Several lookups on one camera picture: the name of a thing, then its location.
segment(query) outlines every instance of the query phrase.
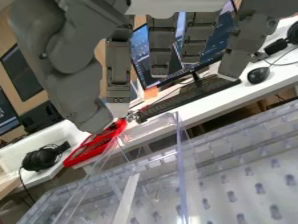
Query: monitor stand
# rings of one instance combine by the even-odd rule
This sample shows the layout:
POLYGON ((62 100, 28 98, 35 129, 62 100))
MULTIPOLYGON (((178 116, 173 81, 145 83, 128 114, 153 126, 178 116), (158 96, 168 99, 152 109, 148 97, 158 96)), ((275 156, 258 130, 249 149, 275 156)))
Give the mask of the monitor stand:
POLYGON ((185 85, 181 90, 180 90, 180 93, 184 93, 186 91, 189 91, 190 89, 193 88, 198 88, 201 87, 202 85, 202 80, 198 76, 198 74, 196 72, 192 73, 192 76, 193 76, 193 82, 190 82, 188 85, 185 85))

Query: keyboard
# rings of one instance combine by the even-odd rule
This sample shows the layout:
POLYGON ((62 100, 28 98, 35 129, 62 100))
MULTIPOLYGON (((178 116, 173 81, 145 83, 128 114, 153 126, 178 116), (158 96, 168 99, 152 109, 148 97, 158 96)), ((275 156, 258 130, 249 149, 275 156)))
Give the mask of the keyboard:
POLYGON ((158 114, 198 100, 241 83, 231 82, 217 76, 207 77, 181 88, 180 94, 142 108, 136 114, 137 123, 144 123, 158 114))

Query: robotic arm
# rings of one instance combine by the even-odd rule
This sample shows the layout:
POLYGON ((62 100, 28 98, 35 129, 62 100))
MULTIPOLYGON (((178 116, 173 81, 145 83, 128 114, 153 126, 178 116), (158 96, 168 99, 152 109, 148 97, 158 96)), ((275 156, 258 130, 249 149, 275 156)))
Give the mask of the robotic arm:
MULTIPOLYGON (((148 14, 152 74, 169 72, 178 11, 188 12, 181 59, 197 62, 226 0, 16 0, 11 26, 36 77, 60 114, 78 129, 98 133, 126 116, 130 86, 133 16, 148 14), (94 48, 106 39, 108 103, 98 99, 102 68, 94 48)), ((295 0, 243 0, 219 76, 235 80, 251 54, 282 17, 298 10, 295 0)))

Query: gray robot arm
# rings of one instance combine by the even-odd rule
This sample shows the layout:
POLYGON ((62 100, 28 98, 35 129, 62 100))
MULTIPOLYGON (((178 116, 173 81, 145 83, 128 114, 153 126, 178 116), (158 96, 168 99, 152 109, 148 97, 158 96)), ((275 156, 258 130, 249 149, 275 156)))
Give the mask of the gray robot arm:
POLYGON ((17 0, 11 26, 36 77, 61 115, 101 132, 129 105, 129 1, 17 0), (108 107, 98 99, 102 68, 94 48, 106 38, 108 107))
POLYGON ((267 35, 274 33, 281 18, 297 12, 297 0, 242 0, 219 65, 219 77, 231 81, 239 77, 251 55, 258 52, 267 35))

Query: computer mouse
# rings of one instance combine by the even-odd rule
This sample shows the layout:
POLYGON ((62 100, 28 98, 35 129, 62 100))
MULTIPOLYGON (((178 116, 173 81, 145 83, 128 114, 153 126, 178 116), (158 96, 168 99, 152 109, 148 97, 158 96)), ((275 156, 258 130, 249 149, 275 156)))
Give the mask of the computer mouse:
POLYGON ((269 74, 270 74, 269 67, 257 68, 249 72, 247 80, 251 84, 259 84, 267 79, 269 74))

